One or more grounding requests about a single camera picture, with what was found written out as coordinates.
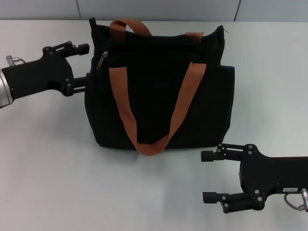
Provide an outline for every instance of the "black fabric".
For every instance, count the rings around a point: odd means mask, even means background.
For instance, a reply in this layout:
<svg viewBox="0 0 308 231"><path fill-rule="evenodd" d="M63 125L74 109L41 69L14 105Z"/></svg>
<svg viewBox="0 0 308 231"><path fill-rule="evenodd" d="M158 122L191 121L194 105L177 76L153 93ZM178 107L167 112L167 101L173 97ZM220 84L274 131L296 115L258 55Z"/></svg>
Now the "black fabric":
<svg viewBox="0 0 308 231"><path fill-rule="evenodd" d="M137 121L137 140L150 144L169 133L171 116L190 62L207 63L205 76L186 118L167 148L207 147L222 142L230 126L234 93L234 68L219 65L224 46L223 31L220 33L217 29L204 37L197 50L181 36L147 38L129 32L126 32L129 41L117 44L109 39L109 27L91 24L95 51L91 74L87 77L85 107L100 146L135 149L113 97L110 67L127 67L129 102ZM104 51L108 51L108 56L97 71Z"/></svg>

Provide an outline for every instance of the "cable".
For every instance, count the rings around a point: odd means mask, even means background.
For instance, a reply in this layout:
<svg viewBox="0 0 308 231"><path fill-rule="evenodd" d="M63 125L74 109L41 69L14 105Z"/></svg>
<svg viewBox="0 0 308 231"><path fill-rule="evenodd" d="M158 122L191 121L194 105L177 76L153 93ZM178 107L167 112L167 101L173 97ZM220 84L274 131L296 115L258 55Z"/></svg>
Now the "cable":
<svg viewBox="0 0 308 231"><path fill-rule="evenodd" d="M288 194L285 194L284 195L284 201L292 208L292 209L295 209L295 210L297 210L297 211L303 211L303 210L305 210L305 207L304 207L304 205L300 205L299 207L295 207L293 204L291 204L289 201L288 201L288 199L287 199L287 195Z"/></svg>

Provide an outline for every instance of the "bag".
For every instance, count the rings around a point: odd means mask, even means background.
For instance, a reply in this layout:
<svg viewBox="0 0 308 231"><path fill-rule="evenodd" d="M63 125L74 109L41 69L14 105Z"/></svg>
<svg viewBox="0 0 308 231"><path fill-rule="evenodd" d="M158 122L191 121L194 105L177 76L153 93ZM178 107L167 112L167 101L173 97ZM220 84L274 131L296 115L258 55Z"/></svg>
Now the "bag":
<svg viewBox="0 0 308 231"><path fill-rule="evenodd" d="M154 155L222 142L234 92L234 68L219 65L222 26L205 37L157 37L134 20L107 27L90 19L90 25L94 57L85 107L100 146Z"/></svg>

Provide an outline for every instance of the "bag zipper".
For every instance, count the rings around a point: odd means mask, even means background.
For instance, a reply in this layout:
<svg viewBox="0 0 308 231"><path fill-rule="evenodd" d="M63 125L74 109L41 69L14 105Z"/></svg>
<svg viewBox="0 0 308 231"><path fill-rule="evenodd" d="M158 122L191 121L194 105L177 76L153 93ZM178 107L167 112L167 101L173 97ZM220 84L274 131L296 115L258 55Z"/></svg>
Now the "bag zipper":
<svg viewBox="0 0 308 231"><path fill-rule="evenodd" d="M96 66L96 70L97 70L97 71L100 70L100 68L101 68L101 66L102 66L102 64L103 64L103 62L104 62L104 60L105 60L105 58L106 58L107 56L108 56L108 52L105 51L105 52L102 54L102 56L101 56L101 58L100 58L100 60L99 60L99 62L98 62L98 64L97 64L97 66Z"/></svg>

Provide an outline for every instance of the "metal cylinder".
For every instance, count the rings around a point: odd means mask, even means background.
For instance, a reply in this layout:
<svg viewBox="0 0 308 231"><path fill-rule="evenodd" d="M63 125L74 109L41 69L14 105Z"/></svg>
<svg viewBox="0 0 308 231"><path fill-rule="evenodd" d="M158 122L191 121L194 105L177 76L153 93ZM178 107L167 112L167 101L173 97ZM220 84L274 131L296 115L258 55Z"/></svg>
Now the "metal cylinder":
<svg viewBox="0 0 308 231"><path fill-rule="evenodd" d="M13 103L10 86L3 72L0 70L0 108Z"/></svg>
<svg viewBox="0 0 308 231"><path fill-rule="evenodd" d="M308 191L307 189L302 189L301 193L304 200L305 211L308 212Z"/></svg>

